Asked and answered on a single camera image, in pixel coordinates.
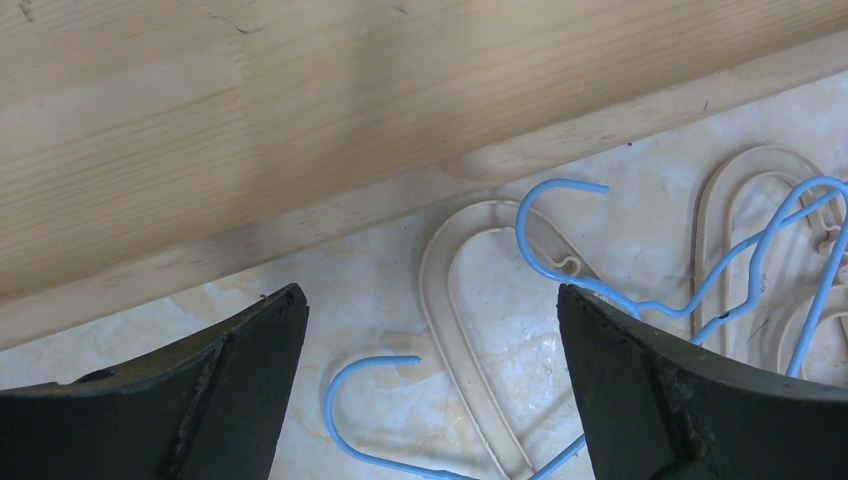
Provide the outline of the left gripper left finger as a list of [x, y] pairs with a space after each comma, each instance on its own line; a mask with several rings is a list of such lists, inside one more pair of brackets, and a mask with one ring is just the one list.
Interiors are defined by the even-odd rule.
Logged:
[[5, 479], [265, 479], [309, 307], [290, 284], [148, 354], [1, 394]]

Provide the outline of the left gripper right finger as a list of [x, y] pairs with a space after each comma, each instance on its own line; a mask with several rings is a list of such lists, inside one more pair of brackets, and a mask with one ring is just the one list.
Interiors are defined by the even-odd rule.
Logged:
[[557, 316], [599, 479], [843, 479], [847, 392], [720, 356], [574, 286]]

